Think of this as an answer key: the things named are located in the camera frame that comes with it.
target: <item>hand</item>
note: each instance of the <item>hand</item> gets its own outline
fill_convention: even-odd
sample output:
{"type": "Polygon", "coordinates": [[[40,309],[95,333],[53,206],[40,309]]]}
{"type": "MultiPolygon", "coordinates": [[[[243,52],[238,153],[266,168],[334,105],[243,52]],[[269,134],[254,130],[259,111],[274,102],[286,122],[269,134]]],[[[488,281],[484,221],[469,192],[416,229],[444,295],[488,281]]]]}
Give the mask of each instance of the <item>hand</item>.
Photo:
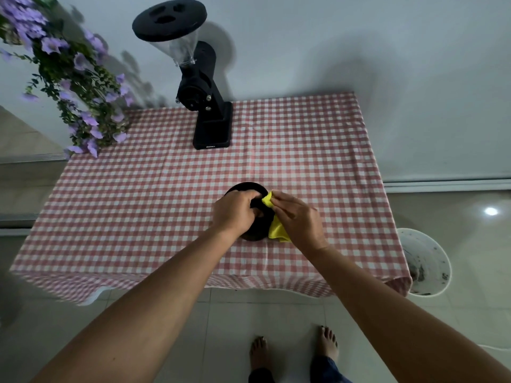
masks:
{"type": "Polygon", "coordinates": [[[245,233],[256,218],[256,208],[250,201],[262,195],[255,191],[232,191],[213,206],[213,227],[232,233],[235,238],[245,233]]]}
{"type": "Polygon", "coordinates": [[[287,193],[272,191],[273,210],[298,250],[321,250],[329,246],[319,212],[287,193]]]}

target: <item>black round lid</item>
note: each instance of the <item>black round lid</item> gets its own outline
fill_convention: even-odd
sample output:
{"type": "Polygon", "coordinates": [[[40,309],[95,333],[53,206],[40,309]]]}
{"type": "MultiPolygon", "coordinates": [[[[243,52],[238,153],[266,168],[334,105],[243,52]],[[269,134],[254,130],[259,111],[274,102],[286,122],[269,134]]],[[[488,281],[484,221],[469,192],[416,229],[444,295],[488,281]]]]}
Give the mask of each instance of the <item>black round lid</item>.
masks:
{"type": "Polygon", "coordinates": [[[208,14],[197,0],[171,0],[140,13],[131,27],[137,38],[148,42],[178,39],[195,31],[208,14]]]}
{"type": "MultiPolygon", "coordinates": [[[[229,192],[234,190],[247,191],[249,189],[255,189],[263,196],[266,196],[268,194],[268,191],[266,190],[265,187],[258,183],[252,183],[250,181],[236,184],[225,194],[228,194],[229,192]]],[[[270,231],[270,226],[271,222],[273,221],[273,217],[275,216],[275,211],[267,207],[261,201],[261,199],[252,199],[252,201],[250,202],[250,207],[257,208],[260,211],[262,211],[263,216],[256,217],[250,228],[243,235],[241,235],[241,238],[251,241],[264,239],[268,236],[268,233],[270,231]]]]}

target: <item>yellow microfiber cloth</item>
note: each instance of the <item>yellow microfiber cloth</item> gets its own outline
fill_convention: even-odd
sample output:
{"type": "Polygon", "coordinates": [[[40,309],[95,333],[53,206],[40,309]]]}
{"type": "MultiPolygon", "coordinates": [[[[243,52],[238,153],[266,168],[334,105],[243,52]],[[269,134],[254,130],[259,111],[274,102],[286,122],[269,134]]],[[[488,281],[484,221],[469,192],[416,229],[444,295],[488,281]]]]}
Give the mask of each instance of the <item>yellow microfiber cloth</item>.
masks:
{"type": "MultiPolygon", "coordinates": [[[[263,204],[266,207],[273,208],[273,204],[271,202],[271,192],[267,194],[263,199],[261,199],[263,204]]],[[[270,232],[268,232],[268,238],[270,239],[278,239],[279,242],[290,242],[289,235],[284,229],[281,221],[278,219],[277,215],[273,218],[270,226],[270,232]]]]}

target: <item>jeans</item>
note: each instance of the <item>jeans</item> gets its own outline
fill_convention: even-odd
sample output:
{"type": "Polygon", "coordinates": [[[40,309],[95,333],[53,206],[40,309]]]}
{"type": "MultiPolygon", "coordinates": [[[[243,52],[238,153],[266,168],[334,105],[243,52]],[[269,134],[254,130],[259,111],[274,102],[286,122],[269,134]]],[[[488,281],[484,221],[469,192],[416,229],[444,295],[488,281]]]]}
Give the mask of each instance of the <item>jeans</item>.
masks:
{"type": "MultiPolygon", "coordinates": [[[[267,368],[258,368],[248,377],[248,383],[275,383],[267,368]]],[[[315,356],[311,363],[311,383],[352,383],[337,369],[334,360],[327,356],[315,356]]]]}

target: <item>wall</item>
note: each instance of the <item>wall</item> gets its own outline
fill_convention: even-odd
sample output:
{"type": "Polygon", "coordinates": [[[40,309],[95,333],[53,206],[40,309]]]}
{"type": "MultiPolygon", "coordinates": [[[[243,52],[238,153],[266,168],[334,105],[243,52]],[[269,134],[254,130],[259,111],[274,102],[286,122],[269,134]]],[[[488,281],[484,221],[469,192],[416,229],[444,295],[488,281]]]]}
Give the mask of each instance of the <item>wall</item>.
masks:
{"type": "MultiPolygon", "coordinates": [[[[171,60],[131,31],[165,0],[60,0],[109,44],[141,104],[171,105],[171,60]]],[[[511,0],[200,0],[226,98],[354,89],[384,180],[511,176],[511,0]]],[[[0,105],[62,145],[53,102],[20,102],[28,70],[2,66],[0,105]]]]}

